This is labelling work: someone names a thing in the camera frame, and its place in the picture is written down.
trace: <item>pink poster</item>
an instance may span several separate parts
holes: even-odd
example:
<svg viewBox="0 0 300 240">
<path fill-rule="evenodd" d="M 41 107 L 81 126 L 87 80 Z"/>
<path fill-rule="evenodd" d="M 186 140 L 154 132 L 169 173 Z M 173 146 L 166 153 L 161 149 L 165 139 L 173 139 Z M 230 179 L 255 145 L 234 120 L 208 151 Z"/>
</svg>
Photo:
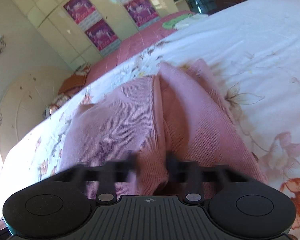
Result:
<svg viewBox="0 0 300 240">
<path fill-rule="evenodd" d="M 70 0 L 64 5 L 64 8 L 77 24 L 96 11 L 89 0 Z"/>
<path fill-rule="evenodd" d="M 132 0 L 124 4 L 124 7 L 127 9 L 138 27 L 141 27 L 147 22 L 159 17 L 149 0 Z"/>
<path fill-rule="evenodd" d="M 86 34 L 101 53 L 106 47 L 118 40 L 117 35 L 115 35 L 113 30 L 103 19 L 89 28 Z"/>
</svg>

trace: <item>white bed sheet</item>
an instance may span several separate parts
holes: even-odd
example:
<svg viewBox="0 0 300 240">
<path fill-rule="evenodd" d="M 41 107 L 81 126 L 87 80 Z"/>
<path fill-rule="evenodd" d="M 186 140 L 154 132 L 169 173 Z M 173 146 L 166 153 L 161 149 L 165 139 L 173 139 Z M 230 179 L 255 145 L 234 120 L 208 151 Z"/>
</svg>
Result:
<svg viewBox="0 0 300 240">
<path fill-rule="evenodd" d="M 238 132 L 269 184 L 293 198 L 290 233 L 300 239 L 300 0 L 249 0 L 180 30 L 89 85 L 8 154 L 0 177 L 0 217 L 14 192 L 58 170 L 66 129 L 80 103 L 118 85 L 204 58 L 229 103 Z"/>
</svg>

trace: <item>green cloth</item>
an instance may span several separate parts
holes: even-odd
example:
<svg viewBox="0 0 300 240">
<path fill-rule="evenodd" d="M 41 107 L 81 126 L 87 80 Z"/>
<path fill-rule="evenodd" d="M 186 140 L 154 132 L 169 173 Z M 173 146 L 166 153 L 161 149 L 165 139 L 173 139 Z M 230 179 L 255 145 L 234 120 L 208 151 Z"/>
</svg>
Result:
<svg viewBox="0 0 300 240">
<path fill-rule="evenodd" d="M 191 13 L 186 13 L 186 14 L 183 14 L 181 16 L 178 16 L 177 18 L 174 18 L 168 22 L 165 22 L 162 24 L 162 27 L 167 29 L 167 30 L 170 30 L 170 29 L 173 29 L 175 24 L 177 24 L 178 22 L 184 20 L 184 19 L 187 19 L 189 17 L 191 17 L 192 14 Z"/>
</svg>

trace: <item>pink mattress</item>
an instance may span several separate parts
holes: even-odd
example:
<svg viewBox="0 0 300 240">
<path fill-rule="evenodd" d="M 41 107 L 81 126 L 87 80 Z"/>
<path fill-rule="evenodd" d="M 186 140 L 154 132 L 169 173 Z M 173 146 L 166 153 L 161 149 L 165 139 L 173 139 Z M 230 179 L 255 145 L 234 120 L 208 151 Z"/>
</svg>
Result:
<svg viewBox="0 0 300 240">
<path fill-rule="evenodd" d="M 193 12 L 181 11 L 170 14 L 161 18 L 160 21 L 151 24 L 149 27 L 124 40 L 115 52 L 111 53 L 91 67 L 91 71 L 87 76 L 86 85 L 94 82 L 108 71 L 112 70 L 130 57 L 133 57 L 144 49 L 155 44 L 157 41 L 160 41 L 174 33 L 176 31 L 174 29 L 166 30 L 162 28 L 162 23 L 170 21 L 186 13 Z"/>
</svg>

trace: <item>pink bedspread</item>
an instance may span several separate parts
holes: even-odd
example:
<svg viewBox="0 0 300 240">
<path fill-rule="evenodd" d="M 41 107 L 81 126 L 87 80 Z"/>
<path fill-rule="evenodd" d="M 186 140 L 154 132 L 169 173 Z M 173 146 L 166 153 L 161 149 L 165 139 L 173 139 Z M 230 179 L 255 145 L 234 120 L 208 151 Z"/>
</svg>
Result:
<svg viewBox="0 0 300 240">
<path fill-rule="evenodd" d="M 78 163 L 101 166 L 125 159 L 130 150 L 137 154 L 138 175 L 130 183 L 117 183 L 118 196 L 153 195 L 166 185 L 167 150 L 180 160 L 201 166 L 226 163 L 264 180 L 203 60 L 186 72 L 161 63 L 157 76 L 134 79 L 102 101 L 80 106 L 66 135 L 60 169 Z M 87 184 L 89 198 L 95 198 L 97 186 Z"/>
<path fill-rule="evenodd" d="M 135 35 L 125 39 L 115 52 L 111 53 L 109 56 L 105 57 L 103 60 L 97 62 L 91 67 L 91 71 L 87 76 L 86 85 L 89 85 L 108 71 L 115 68 L 117 65 L 150 47 L 157 41 L 160 41 L 174 33 L 176 31 L 174 29 L 166 30 L 162 28 L 162 23 L 170 21 L 186 13 L 194 14 L 190 11 L 181 11 L 170 14 L 161 18 L 160 21 L 151 24 L 149 27 L 141 30 Z"/>
</svg>

